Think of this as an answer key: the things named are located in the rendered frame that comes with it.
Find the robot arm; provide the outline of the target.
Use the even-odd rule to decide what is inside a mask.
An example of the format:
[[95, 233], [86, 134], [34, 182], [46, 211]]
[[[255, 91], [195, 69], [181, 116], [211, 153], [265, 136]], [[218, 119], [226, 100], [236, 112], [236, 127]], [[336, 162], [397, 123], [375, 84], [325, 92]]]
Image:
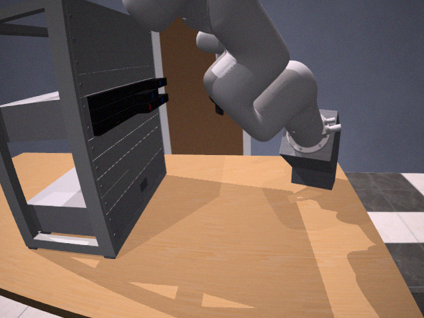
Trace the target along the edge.
[[122, 1], [129, 15], [153, 32], [163, 32], [177, 17], [200, 31], [197, 47], [216, 54], [204, 88], [252, 138], [266, 142], [285, 127], [292, 148], [312, 154], [325, 147], [330, 133], [342, 131], [341, 124], [329, 126], [335, 118], [320, 114], [314, 75], [290, 61], [259, 0]]

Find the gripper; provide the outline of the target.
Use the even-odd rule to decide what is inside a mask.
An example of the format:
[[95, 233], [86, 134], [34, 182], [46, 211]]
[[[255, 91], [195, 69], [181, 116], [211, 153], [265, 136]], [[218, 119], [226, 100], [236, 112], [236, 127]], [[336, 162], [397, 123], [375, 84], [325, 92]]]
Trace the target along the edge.
[[[210, 98], [210, 96], [209, 96]], [[212, 98], [210, 98], [212, 102], [214, 102], [214, 100], [212, 100]], [[214, 102], [215, 103], [215, 102]], [[223, 115], [223, 110], [215, 103], [215, 112], [217, 112], [217, 114]]]

